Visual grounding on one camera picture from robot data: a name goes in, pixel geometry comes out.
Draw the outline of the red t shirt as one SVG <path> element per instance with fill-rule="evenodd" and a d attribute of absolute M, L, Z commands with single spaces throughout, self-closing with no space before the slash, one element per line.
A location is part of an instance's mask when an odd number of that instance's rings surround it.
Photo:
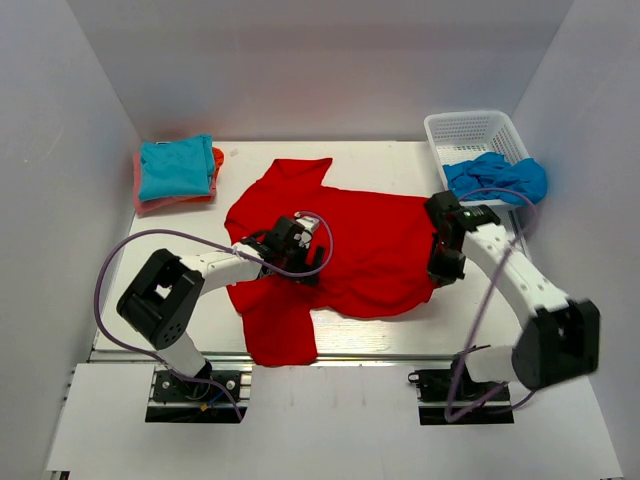
<path fill-rule="evenodd" d="M 328 223 L 312 241 L 333 252 L 317 285 L 272 275 L 228 290 L 258 365 L 313 362 L 316 309 L 358 319 L 395 316 L 428 302 L 435 289 L 427 274 L 434 228 L 424 198 L 325 186 L 331 164 L 329 158 L 276 159 L 227 213 L 232 242 L 299 211 Z"/>

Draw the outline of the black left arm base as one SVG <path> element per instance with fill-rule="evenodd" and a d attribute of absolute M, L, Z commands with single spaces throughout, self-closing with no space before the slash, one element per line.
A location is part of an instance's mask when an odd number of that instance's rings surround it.
<path fill-rule="evenodd" d="M 239 424 L 250 398 L 252 366 L 243 363 L 212 364 L 211 378 L 229 392 L 240 415 L 221 388 L 188 383 L 166 368 L 154 370 L 146 407 L 146 423 Z"/>

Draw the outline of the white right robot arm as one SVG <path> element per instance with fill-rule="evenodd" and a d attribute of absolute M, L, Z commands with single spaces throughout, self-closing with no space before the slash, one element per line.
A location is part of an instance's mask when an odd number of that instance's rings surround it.
<path fill-rule="evenodd" d="M 427 267 L 435 287 L 463 279 L 465 263 L 472 261 L 521 326 L 512 346 L 466 346 L 453 363 L 453 391 L 472 399 L 488 382 L 518 382 L 538 391 L 598 369 L 601 314 L 592 301 L 575 300 L 549 281 L 516 249 L 490 207 L 464 207 L 450 191 L 424 207 L 435 228 Z"/>

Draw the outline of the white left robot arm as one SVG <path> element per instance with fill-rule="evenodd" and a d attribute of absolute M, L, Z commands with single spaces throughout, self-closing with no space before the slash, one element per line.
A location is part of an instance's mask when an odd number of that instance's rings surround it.
<path fill-rule="evenodd" d="M 280 275 L 299 283 L 317 282 L 333 248 L 318 247 L 307 261 L 314 233 L 326 222 L 302 212 L 278 218 L 227 247 L 189 235 L 211 246 L 206 254 L 178 256 L 167 249 L 151 254 L 116 304 L 118 315 L 136 330 L 177 377 L 188 398 L 199 399 L 211 387 L 211 366 L 187 334 L 196 304 L 214 290 Z"/>

